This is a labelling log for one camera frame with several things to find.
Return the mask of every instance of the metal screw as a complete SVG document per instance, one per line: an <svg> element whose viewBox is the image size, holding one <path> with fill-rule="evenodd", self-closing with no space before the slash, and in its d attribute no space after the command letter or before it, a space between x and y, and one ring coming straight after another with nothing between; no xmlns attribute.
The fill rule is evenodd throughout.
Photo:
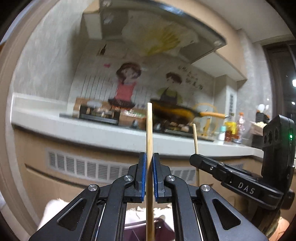
<svg viewBox="0 0 296 241"><path fill-rule="evenodd" d="M220 40L216 40L216 41L214 42L214 45L215 45L215 46L220 46L220 45L222 45L222 41L220 41Z"/></svg>
<svg viewBox="0 0 296 241"><path fill-rule="evenodd" d="M95 191L95 190L97 190L98 189L98 186L96 185L96 184L91 184L91 185L89 185L89 190L91 191L91 192L93 192L93 191Z"/></svg>
<svg viewBox="0 0 296 241"><path fill-rule="evenodd" d="M104 1L102 1L103 7L110 7L111 4L112 4L112 1L110 1L110 0L104 0Z"/></svg>
<svg viewBox="0 0 296 241"><path fill-rule="evenodd" d="M202 185L202 190L208 192L209 190L211 190L211 187L209 185Z"/></svg>
<svg viewBox="0 0 296 241"><path fill-rule="evenodd" d="M176 180L176 177L173 176L173 175L168 175L168 176L166 177L166 180L169 181L169 182L173 182L174 180Z"/></svg>
<svg viewBox="0 0 296 241"><path fill-rule="evenodd" d="M124 179L126 182L129 182L129 181L131 181L131 180L133 179L133 177L132 177L131 175L125 175L125 176L123 177L123 179Z"/></svg>

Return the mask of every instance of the chopstick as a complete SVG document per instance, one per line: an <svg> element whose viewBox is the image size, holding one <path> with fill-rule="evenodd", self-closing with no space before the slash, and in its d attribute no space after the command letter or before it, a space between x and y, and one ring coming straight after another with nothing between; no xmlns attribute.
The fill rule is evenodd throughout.
<svg viewBox="0 0 296 241"><path fill-rule="evenodd" d="M195 154L198 154L198 145L197 145L197 134L196 134L196 126L195 124L192 124L193 129L193 140L194 140L194 150ZM196 186L200 186L200 170L196 169Z"/></svg>
<svg viewBox="0 0 296 241"><path fill-rule="evenodd" d="M153 168L152 168L152 103L147 103L146 119L146 241L154 240Z"/></svg>

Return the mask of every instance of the gray wall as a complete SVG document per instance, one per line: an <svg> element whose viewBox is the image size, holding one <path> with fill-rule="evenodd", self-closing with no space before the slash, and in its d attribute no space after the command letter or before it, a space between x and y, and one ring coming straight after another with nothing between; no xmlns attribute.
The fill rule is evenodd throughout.
<svg viewBox="0 0 296 241"><path fill-rule="evenodd" d="M93 0L60 0L27 41L12 77L14 92L67 101L88 42L82 12Z"/></svg>
<svg viewBox="0 0 296 241"><path fill-rule="evenodd" d="M257 106L268 104L267 114L272 116L271 82L261 45L252 43L242 29L238 30L238 34L244 49L247 80L237 82L237 113L244 112L246 130L243 138L244 143L249 145L252 138L249 134L250 121L255 121Z"/></svg>

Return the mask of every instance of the yellow frying pan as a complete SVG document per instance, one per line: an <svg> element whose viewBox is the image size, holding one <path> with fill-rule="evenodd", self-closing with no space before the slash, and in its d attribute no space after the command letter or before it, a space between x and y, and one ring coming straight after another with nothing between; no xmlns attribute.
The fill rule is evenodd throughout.
<svg viewBox="0 0 296 241"><path fill-rule="evenodd" d="M213 116L224 119L225 114L215 112L198 112L190 108L170 104L161 100L151 99L153 114L161 119L178 124L187 125L193 121L195 117Z"/></svg>

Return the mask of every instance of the pink dress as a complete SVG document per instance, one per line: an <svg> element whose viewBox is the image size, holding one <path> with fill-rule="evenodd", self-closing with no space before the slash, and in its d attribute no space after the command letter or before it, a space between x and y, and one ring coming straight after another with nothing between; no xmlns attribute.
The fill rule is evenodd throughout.
<svg viewBox="0 0 296 241"><path fill-rule="evenodd" d="M131 102L131 96L136 86L136 81L132 84L123 84L120 80L118 81L117 90L114 99Z"/></svg>

